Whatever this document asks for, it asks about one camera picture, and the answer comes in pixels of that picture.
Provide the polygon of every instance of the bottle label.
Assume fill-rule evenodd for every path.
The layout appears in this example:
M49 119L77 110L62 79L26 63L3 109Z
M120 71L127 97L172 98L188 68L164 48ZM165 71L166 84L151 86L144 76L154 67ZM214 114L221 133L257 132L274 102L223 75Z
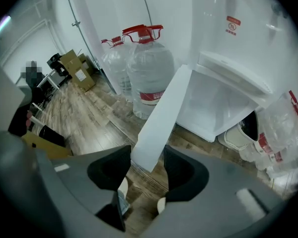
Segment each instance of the bottle label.
M268 145L267 139L264 133L259 134L258 142L254 143L254 146L260 154L271 154L273 152L272 148Z
M280 152L270 154L269 158L270 158L271 162L273 162L273 163L279 163L279 162L283 161L283 158L282 158L282 155Z
M155 106L161 99L164 91L158 93L140 93L141 102L145 105Z

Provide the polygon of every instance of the white strip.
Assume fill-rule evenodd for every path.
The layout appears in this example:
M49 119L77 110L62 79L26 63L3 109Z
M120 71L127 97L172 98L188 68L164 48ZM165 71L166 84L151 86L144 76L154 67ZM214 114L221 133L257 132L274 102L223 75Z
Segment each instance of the white strip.
M239 190L236 193L236 196L254 222L260 220L266 215L265 211L257 203L256 199L247 188Z
M138 142L131 152L131 158L149 172L156 166L172 132L187 91L191 73L192 70L186 65L182 65L178 69L138 135Z
M57 166L54 168L55 172L60 172L60 171L63 171L65 169L69 169L69 165L68 164L63 164L63 165L60 165L60 166Z

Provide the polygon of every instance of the large plastic water jug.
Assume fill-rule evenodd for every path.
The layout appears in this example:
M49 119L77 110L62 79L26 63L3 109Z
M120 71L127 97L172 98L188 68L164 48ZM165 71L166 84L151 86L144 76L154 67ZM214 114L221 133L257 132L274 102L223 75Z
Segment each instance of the large plastic water jug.
M111 41L105 39L101 42L108 43L111 46L102 59L109 65L109 69L117 80L121 93L128 101L132 102L131 85L127 74L127 60L130 47L124 44L120 36L113 38Z
M132 86L134 114L147 119L157 105L174 75L172 53L155 40L160 37L162 25L138 25L123 30L124 36L129 36L132 42L138 44L131 51L127 73Z

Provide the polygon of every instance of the wooden floor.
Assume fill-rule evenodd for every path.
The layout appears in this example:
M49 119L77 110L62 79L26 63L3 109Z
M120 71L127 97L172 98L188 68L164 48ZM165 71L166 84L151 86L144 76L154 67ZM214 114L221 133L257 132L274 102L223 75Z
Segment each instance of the wooden floor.
M114 95L101 76L95 74L93 78L96 85L86 93L72 81L63 85L37 118L66 138L66 145L74 155L121 145L133 147L146 121L137 118L133 114L132 103ZM32 131L38 134L39 130L34 126ZM168 144L235 162L250 174L259 176L255 166L241 160L237 152L218 142L206 142L178 125L174 127ZM261 179L271 186L263 174ZM125 224L127 233L137 236L157 216L157 201L168 191L163 161L159 160L152 173L132 164L127 180L127 201L131 207L124 216Z

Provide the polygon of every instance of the cardboard box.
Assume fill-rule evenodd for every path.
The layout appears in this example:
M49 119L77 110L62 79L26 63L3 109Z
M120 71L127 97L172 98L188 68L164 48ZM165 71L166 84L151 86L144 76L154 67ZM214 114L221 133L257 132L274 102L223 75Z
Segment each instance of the cardboard box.
M95 72L93 63L84 54L79 55L78 58L83 64L83 67L87 70L88 74L93 75Z
M45 150L49 159L62 159L73 155L69 148L54 144L30 131L27 131L22 138L29 147Z
M76 56L74 50L71 50L67 52L65 55L63 55L60 58L60 61L64 65L65 69L72 76L73 81L82 89L87 91L95 85L94 80L90 77L89 73L85 68L86 65L88 65L88 63L86 62L86 65L83 65L81 60Z

